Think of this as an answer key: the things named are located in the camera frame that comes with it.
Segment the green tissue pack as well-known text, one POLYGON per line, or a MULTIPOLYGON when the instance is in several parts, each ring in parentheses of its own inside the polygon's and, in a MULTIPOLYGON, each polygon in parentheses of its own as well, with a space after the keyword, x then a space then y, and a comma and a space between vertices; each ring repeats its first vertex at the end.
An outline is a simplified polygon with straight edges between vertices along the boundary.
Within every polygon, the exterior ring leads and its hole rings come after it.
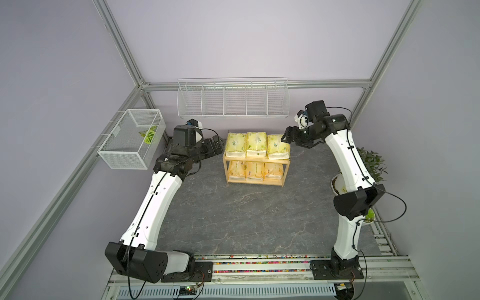
POLYGON ((227 135, 225 156, 227 158, 246 157, 247 134, 243 132, 229 132, 227 135))
POLYGON ((247 133, 247 157, 266 157, 267 155, 267 137, 265 132, 248 132, 247 133))
POLYGON ((267 136, 267 157, 269 160, 290 159, 291 145, 281 141, 282 134, 267 136))

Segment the orange tissue pack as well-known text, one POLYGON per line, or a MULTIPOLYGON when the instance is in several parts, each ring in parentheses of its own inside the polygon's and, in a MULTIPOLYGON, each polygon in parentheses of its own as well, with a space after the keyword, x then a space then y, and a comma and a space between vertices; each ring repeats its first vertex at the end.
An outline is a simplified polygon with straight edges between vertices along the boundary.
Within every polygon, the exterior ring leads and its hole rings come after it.
POLYGON ((231 161, 229 163, 227 177, 229 180, 245 180, 246 166, 243 161, 231 161))
POLYGON ((271 180, 280 180, 284 175, 283 164, 265 162, 264 177, 271 180))
POLYGON ((246 163, 246 179, 262 181, 264 179, 264 163, 263 162, 247 162, 246 163))

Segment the light wooden two-tier shelf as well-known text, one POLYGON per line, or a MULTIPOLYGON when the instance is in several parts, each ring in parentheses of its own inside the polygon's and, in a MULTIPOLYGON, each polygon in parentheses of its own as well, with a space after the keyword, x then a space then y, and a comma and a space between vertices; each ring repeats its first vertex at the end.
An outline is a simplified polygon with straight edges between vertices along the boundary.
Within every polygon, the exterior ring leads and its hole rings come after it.
POLYGON ((282 134, 230 132, 222 157, 228 183, 284 186, 291 146, 282 134))

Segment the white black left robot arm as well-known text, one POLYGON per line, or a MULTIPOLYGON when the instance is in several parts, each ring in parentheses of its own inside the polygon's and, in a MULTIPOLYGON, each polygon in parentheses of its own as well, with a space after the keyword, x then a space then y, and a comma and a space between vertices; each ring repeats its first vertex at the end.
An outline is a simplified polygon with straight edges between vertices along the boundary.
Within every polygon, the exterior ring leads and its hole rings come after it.
POLYGON ((191 119, 174 128, 173 137, 154 165, 147 194, 127 231, 110 242, 105 256, 117 274, 150 283, 195 278, 195 257, 187 251, 158 251, 161 226, 175 194, 191 174, 193 165, 221 155, 218 134, 211 138, 191 119))

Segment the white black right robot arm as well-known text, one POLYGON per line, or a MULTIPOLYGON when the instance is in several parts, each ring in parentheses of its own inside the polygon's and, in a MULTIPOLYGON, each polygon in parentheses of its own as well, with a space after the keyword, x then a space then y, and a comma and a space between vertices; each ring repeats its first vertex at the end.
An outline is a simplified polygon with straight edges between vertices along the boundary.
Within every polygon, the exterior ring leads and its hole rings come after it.
POLYGON ((365 227, 369 210, 387 194, 386 188, 376 182, 361 159, 345 115, 331 114, 321 100, 307 104, 297 113, 295 121, 297 125, 287 127, 281 141, 307 149, 326 144, 339 166, 346 188, 333 200, 339 226, 331 258, 313 263, 313 270, 326 271, 335 278, 360 273, 360 232, 365 227))

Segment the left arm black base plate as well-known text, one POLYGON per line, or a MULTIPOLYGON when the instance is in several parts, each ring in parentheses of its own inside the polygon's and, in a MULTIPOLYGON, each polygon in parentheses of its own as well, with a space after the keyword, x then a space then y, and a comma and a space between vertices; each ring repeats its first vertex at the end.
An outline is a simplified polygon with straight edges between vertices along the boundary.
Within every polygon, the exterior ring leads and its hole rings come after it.
POLYGON ((187 267, 185 272, 166 274, 161 278, 162 283, 208 283, 212 281, 213 263, 195 261, 187 267))

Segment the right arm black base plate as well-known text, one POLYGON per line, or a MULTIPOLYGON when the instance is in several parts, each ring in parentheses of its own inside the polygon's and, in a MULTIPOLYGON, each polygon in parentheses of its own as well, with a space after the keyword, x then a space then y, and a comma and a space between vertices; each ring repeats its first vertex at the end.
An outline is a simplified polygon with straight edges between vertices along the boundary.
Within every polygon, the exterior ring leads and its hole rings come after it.
POLYGON ((313 260, 309 267, 314 280, 353 281, 365 278, 358 256, 352 259, 332 257, 329 260, 313 260))

